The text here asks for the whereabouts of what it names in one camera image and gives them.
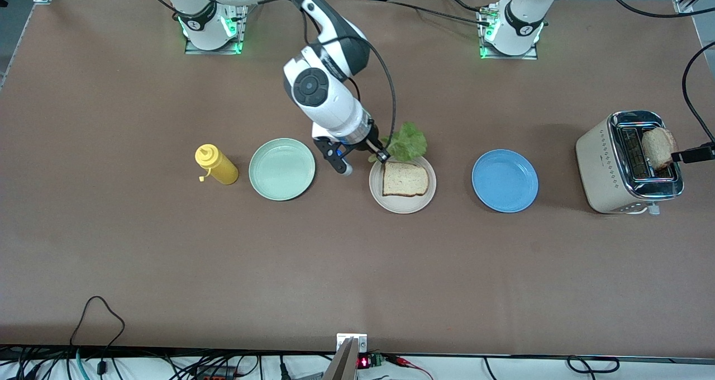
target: green plate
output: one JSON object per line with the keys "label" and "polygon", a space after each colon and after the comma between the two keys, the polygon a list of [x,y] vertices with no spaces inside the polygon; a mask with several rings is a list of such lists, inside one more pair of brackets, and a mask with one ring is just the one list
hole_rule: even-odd
{"label": "green plate", "polygon": [[306,191],[315,176],[315,159],[308,147],[292,138],[262,145],[251,158],[248,177],[253,189],[269,200],[284,201]]}

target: yellow squeeze bottle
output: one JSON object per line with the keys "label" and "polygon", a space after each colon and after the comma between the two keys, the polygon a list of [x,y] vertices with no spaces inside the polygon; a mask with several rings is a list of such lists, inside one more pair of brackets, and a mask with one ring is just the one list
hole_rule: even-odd
{"label": "yellow squeeze bottle", "polygon": [[199,181],[213,176],[222,184],[232,184],[238,179],[238,169],[228,158],[212,144],[204,144],[196,150],[196,163],[206,169],[206,176],[200,176]]}

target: bread slice on plate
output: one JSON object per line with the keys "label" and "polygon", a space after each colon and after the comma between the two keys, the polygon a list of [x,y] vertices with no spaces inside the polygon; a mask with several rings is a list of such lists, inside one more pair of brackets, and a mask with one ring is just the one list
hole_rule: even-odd
{"label": "bread slice on plate", "polygon": [[653,169],[665,169],[673,163],[672,153],[678,150],[678,145],[670,131],[663,127],[643,133],[643,153],[648,158]]}
{"label": "bread slice on plate", "polygon": [[383,196],[425,195],[430,186],[427,170],[411,163],[388,161],[383,166]]}

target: white bracket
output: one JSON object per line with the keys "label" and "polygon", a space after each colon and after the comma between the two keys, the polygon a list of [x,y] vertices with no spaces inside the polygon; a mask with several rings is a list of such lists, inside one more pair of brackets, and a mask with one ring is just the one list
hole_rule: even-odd
{"label": "white bracket", "polygon": [[360,343],[360,354],[368,352],[368,335],[367,334],[352,334],[351,332],[338,332],[335,337],[335,350],[340,349],[340,346],[345,339],[356,338]]}

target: blue plate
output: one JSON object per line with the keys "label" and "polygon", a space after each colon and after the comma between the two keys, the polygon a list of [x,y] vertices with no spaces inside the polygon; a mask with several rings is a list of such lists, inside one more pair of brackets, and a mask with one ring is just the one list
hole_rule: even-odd
{"label": "blue plate", "polygon": [[538,177],[531,163],[520,154],[494,149],[474,164],[472,186],[488,207],[499,212],[519,212],[536,199]]}

